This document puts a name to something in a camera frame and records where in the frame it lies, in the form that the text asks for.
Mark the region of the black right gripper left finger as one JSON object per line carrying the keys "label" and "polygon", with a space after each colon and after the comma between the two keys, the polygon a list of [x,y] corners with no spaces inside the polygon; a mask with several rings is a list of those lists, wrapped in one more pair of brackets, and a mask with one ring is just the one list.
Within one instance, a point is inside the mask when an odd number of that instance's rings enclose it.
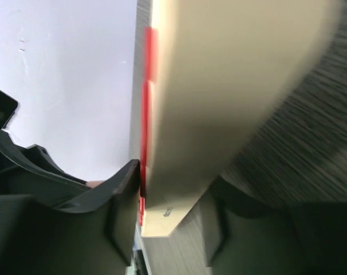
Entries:
{"label": "black right gripper left finger", "polygon": [[0,195],[0,274],[124,274],[139,184],[139,161],[131,160],[60,209]]}

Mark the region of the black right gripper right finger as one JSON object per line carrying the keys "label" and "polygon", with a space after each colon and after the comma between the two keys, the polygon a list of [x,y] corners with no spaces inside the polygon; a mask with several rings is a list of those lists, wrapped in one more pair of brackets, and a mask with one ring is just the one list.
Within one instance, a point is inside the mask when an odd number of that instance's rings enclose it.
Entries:
{"label": "black right gripper right finger", "polygon": [[216,178],[200,209],[213,274],[347,274],[347,203],[277,210]]}

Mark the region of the beige red power strip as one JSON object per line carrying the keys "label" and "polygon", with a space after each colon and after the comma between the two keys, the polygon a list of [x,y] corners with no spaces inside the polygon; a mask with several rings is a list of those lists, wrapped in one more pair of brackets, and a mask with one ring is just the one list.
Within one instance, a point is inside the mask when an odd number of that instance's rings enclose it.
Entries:
{"label": "beige red power strip", "polygon": [[144,237],[170,235],[330,45],[341,1],[153,1]]}

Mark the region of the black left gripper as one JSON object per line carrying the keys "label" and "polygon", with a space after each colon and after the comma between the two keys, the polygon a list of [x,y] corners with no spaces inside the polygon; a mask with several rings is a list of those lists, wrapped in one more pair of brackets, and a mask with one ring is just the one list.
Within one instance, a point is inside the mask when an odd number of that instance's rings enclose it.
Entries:
{"label": "black left gripper", "polygon": [[13,143],[4,129],[17,108],[18,101],[0,90],[0,195],[72,198],[89,190],[82,180],[58,168],[43,147]]}

